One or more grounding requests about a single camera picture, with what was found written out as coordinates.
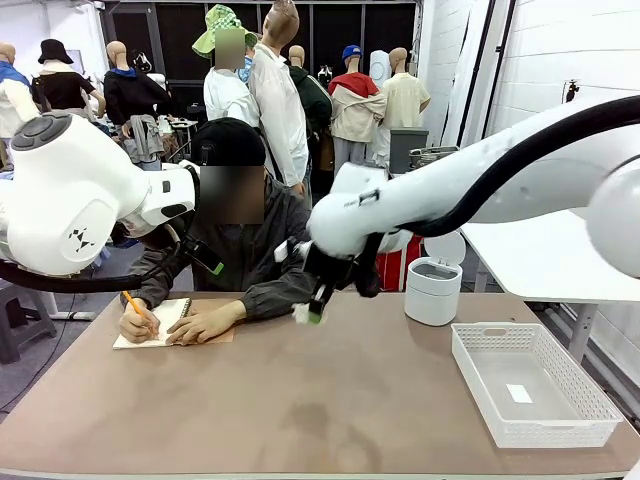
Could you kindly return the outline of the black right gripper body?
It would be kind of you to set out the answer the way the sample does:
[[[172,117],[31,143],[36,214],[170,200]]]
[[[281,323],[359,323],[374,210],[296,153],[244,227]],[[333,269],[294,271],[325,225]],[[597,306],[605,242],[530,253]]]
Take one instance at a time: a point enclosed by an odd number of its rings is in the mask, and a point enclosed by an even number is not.
[[[352,283],[352,266],[352,259],[331,257],[311,242],[305,258],[304,270],[321,284],[332,285],[342,290]]]

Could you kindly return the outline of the person's right hand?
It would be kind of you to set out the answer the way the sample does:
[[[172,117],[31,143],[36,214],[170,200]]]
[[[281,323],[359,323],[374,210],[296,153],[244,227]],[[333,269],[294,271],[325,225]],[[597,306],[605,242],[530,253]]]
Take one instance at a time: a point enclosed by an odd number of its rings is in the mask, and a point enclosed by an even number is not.
[[[147,308],[143,299],[133,298],[127,302],[119,319],[119,333],[132,343],[156,340],[159,334],[159,320]]]

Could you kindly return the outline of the person's left hand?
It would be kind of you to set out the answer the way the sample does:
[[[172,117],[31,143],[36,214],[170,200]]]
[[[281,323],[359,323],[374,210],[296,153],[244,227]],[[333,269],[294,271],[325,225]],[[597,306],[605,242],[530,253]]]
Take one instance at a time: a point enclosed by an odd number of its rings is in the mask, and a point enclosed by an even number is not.
[[[167,345],[203,344],[224,334],[246,318],[242,301],[235,300],[214,310],[184,317],[167,331]]]

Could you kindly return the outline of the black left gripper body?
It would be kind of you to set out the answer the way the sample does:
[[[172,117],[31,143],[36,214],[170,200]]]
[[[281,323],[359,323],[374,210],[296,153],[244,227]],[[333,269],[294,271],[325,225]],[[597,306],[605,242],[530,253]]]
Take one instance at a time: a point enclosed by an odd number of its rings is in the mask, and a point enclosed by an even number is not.
[[[180,240],[180,253],[186,255],[192,262],[202,266],[211,265],[211,251],[208,246],[200,240],[189,236]]]

